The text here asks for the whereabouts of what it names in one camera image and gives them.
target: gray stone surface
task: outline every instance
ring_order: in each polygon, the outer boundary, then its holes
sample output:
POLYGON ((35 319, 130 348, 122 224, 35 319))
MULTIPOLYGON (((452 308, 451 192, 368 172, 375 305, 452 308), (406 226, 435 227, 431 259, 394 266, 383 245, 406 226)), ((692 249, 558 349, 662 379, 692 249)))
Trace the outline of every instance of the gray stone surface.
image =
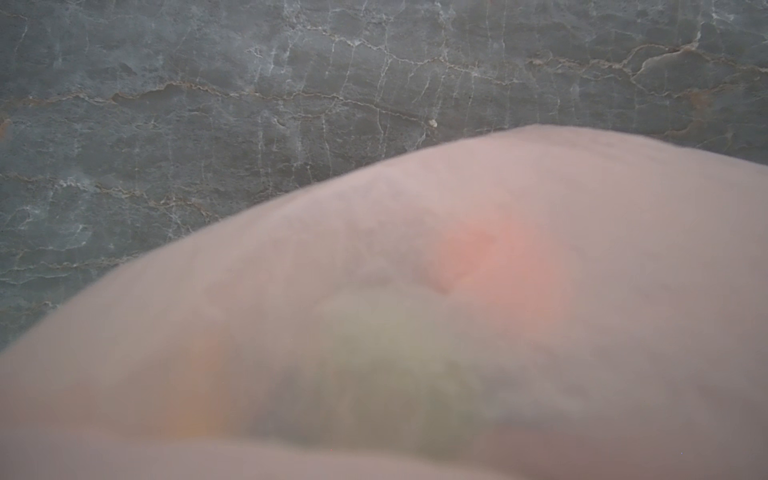
POLYGON ((768 163, 768 2, 0 0, 0 346, 206 223, 531 123, 768 163))

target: orange patch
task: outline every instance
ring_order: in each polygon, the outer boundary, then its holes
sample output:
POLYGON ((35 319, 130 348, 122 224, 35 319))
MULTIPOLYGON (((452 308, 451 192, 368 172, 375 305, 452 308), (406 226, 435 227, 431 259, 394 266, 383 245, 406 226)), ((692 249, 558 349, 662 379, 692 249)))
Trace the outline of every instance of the orange patch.
POLYGON ((513 218, 484 215, 439 238, 433 277, 439 288, 497 319, 507 333, 546 333, 562 318, 562 265, 543 232, 513 218))

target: gray marble background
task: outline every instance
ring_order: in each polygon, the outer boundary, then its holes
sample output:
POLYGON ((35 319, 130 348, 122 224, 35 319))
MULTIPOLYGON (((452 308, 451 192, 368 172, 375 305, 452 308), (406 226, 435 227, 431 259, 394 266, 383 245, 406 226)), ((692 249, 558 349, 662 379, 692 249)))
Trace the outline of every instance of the gray marble background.
POLYGON ((768 2, 0 0, 0 347, 207 223, 532 123, 768 163, 768 2))

